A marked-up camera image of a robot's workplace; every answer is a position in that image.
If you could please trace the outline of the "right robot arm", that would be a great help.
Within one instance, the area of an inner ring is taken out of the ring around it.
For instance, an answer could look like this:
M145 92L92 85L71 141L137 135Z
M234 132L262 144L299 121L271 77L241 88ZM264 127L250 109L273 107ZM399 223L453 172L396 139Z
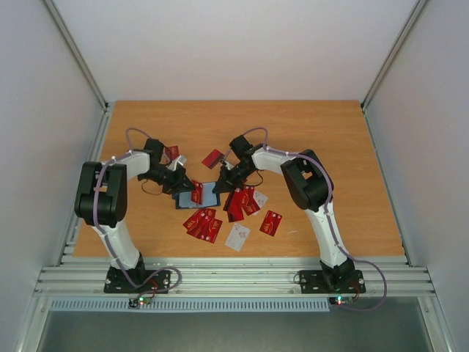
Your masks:
M333 213L333 182L316 154L277 150L267 144L252 145L243 135L233 139L230 150L239 163L222 163L213 192L228 193L245 186L256 171L269 171L284 177L293 202L304 210L311 222L320 248L321 283L329 292L348 284L355 264L347 255Z

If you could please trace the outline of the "blue leather card holder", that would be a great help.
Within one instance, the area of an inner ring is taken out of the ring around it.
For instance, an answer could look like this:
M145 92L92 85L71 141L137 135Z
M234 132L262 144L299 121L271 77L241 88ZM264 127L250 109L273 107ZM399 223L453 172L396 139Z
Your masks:
M219 194L213 192L215 182L198 183L195 191L174 194L176 209L211 208L221 205Z

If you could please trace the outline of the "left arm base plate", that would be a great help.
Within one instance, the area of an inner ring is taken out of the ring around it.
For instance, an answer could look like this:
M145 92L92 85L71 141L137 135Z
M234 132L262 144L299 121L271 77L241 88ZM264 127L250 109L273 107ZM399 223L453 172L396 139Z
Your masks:
M120 269L110 267L103 287L104 293L137 294L145 291L166 292L171 284L171 271L165 270L153 276L145 285L134 287Z

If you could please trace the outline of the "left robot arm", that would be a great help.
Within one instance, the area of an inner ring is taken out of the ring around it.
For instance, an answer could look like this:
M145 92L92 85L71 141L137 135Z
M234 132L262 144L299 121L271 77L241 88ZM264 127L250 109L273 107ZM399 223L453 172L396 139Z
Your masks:
M81 167L74 211L99 235L111 258L105 293L166 293L171 288L170 277L164 275L173 269L147 270L125 221L130 180L152 181L168 195L195 189L186 175L187 158L179 155L163 163L162 157L169 156L166 149L159 140L148 139L142 149L130 148L123 155L104 162L87 161Z

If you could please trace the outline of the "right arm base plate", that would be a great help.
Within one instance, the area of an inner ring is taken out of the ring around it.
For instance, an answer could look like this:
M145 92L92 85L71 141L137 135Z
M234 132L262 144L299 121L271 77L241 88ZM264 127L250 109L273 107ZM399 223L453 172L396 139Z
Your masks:
M354 270L336 288L329 288L326 285L320 270L302 270L298 272L298 284L302 294L355 294L366 292L363 274L359 270Z

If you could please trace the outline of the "white card bottom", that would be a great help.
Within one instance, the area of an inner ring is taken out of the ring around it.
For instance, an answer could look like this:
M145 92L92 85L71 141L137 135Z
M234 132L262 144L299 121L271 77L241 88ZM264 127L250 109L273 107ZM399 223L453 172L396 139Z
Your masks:
M241 224L234 223L231 231L229 232L228 238L226 239L225 246L239 252L249 236L250 231L251 230L249 228L244 227Z

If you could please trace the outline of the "dark red stripe card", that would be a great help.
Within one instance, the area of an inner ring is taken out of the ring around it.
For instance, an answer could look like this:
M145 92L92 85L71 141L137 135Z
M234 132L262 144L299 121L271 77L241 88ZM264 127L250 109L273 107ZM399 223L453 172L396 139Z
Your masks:
M232 215L243 213L242 201L243 195L239 191L230 192L224 203L223 210Z

